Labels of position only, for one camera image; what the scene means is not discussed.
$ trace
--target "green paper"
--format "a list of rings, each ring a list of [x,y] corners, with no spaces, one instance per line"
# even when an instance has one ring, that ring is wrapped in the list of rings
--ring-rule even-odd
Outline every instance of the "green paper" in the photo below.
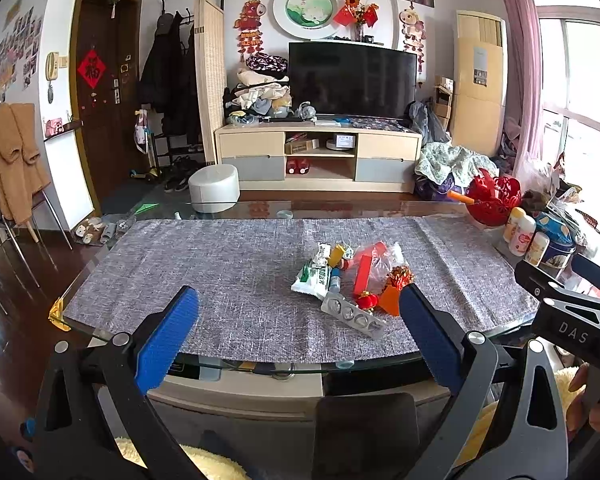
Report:
[[[137,210],[136,214],[144,213],[145,211],[149,211],[149,209],[153,209],[154,207],[158,207],[160,204],[142,204]]]

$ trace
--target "vase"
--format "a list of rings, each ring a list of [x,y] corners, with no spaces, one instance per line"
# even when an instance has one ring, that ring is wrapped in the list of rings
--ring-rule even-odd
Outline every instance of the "vase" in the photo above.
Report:
[[[364,25],[362,23],[356,22],[353,25],[353,41],[362,41],[362,37],[364,36]]]

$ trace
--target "blue gripper pad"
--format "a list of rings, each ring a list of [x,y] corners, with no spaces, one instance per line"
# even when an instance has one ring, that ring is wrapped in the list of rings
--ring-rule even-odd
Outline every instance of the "blue gripper pad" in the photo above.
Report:
[[[437,384],[457,395],[464,379],[460,373],[461,356],[433,313],[418,295],[414,285],[400,293],[400,316],[411,332],[424,361]]]
[[[138,352],[136,384],[143,395],[157,388],[198,319],[198,294],[183,286],[165,309],[160,324]]]

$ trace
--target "photo collage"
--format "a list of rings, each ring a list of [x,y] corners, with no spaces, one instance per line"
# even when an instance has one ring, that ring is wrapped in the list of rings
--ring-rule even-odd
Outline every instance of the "photo collage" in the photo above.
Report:
[[[31,84],[31,76],[38,68],[41,32],[42,17],[33,15],[33,7],[13,19],[12,30],[8,30],[0,42],[0,104],[5,100],[7,88],[20,79],[20,66],[23,88]]]

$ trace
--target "wooden door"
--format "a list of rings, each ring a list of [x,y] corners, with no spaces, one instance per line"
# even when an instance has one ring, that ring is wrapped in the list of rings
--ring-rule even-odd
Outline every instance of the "wooden door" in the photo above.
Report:
[[[142,170],[145,164],[133,137],[138,68],[129,41],[138,34],[137,5],[121,0],[115,18],[108,0],[82,0],[80,8],[77,96],[84,151],[99,202],[128,179],[131,170]]]

